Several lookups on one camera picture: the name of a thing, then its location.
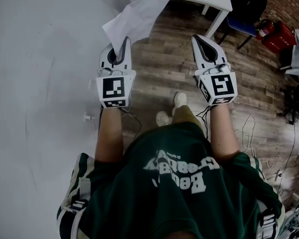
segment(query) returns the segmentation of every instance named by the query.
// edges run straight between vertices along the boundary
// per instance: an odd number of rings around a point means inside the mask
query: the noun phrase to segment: wooden floor
[[[201,5],[171,1],[157,19],[150,38],[132,46],[133,69],[137,77],[131,111],[141,121],[142,132],[156,127],[155,116],[158,111],[166,111],[171,115],[173,97],[179,91],[187,94],[188,105],[194,114],[203,111],[207,105],[192,78],[196,65],[191,36],[196,33],[204,35],[211,24],[200,14],[201,9]],[[222,34],[220,28],[215,40],[218,41]],[[254,38],[241,50],[236,49],[246,37],[233,31],[221,44],[237,78],[238,97],[230,104],[233,125],[239,129],[237,136],[241,150],[245,151],[241,129],[249,115],[256,118],[252,144],[257,157],[267,161],[270,166],[277,155],[287,161],[296,133],[295,147],[280,187],[283,191],[279,191],[288,208],[293,202],[292,192],[299,191],[299,123],[294,128],[277,113],[285,107],[280,88],[285,88],[290,82],[279,71],[276,55]],[[138,124],[130,116],[124,116],[123,125],[126,148],[133,140]],[[253,126],[253,119],[250,118],[245,126],[245,131],[250,135]],[[262,163],[266,178],[274,176],[282,165],[279,158],[271,169]],[[278,188],[281,178],[276,182],[274,178],[268,181]]]

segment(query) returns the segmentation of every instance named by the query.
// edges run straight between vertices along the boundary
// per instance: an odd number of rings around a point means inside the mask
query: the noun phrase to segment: shoe
[[[171,112],[172,116],[174,116],[175,111],[176,111],[177,108],[187,105],[187,96],[186,96],[186,94],[184,92],[178,92],[175,95],[174,104],[175,104],[175,107],[173,108],[173,110]]]
[[[158,126],[169,124],[169,118],[166,112],[160,111],[156,114],[156,123]]]

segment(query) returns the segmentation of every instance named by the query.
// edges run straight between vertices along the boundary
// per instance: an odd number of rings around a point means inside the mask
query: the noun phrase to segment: person
[[[211,109],[209,142],[186,94],[174,103],[171,124],[159,112],[160,127],[124,155],[121,111],[103,110],[95,159],[78,157],[57,214],[62,239],[277,237],[284,206],[258,159],[240,152],[228,106]],[[274,217],[270,237],[264,217]]]

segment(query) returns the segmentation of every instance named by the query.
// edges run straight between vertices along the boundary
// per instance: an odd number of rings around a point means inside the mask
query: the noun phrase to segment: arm
[[[104,109],[101,117],[95,160],[119,162],[123,157],[121,111],[118,108]]]
[[[210,111],[210,143],[217,162],[230,160],[239,153],[227,105],[217,105]]]

